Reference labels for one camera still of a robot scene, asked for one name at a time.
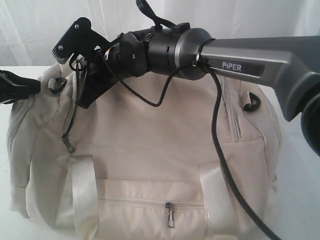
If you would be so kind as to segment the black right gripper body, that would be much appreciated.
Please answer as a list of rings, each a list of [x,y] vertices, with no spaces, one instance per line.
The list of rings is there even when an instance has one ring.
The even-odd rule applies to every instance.
[[[102,56],[115,43],[104,37],[86,37],[82,44],[86,66],[82,72],[83,88],[112,88],[117,80],[103,62]]]

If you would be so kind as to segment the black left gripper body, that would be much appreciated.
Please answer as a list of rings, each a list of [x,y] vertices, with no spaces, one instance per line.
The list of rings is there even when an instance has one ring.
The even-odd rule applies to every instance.
[[[17,101],[14,94],[14,86],[18,77],[13,72],[7,70],[0,71],[0,103],[12,104]]]

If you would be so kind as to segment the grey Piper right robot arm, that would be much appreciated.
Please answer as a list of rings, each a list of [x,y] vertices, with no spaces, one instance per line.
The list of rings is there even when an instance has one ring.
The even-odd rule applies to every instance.
[[[87,109],[119,80],[148,72],[199,80],[202,66],[271,87],[283,117],[292,121],[301,115],[302,133],[319,153],[319,36],[214,39],[202,28],[183,25],[131,31],[93,51],[78,83],[77,104]]]

